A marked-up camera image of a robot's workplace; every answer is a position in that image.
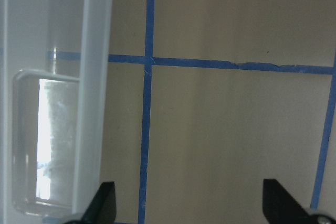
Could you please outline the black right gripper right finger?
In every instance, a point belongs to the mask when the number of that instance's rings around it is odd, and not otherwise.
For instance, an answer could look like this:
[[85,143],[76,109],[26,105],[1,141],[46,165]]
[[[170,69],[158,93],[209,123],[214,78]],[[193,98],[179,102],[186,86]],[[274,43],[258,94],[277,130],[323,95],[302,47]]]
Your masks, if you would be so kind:
[[316,209],[303,208],[276,179],[264,179],[263,214],[268,223],[335,223],[335,218]]

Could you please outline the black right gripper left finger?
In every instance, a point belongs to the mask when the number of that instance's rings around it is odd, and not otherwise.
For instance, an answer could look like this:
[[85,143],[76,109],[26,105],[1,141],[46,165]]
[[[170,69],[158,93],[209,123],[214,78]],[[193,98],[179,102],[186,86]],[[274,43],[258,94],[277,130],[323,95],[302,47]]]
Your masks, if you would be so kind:
[[80,219],[63,223],[113,224],[116,220],[116,191],[114,182],[103,182]]

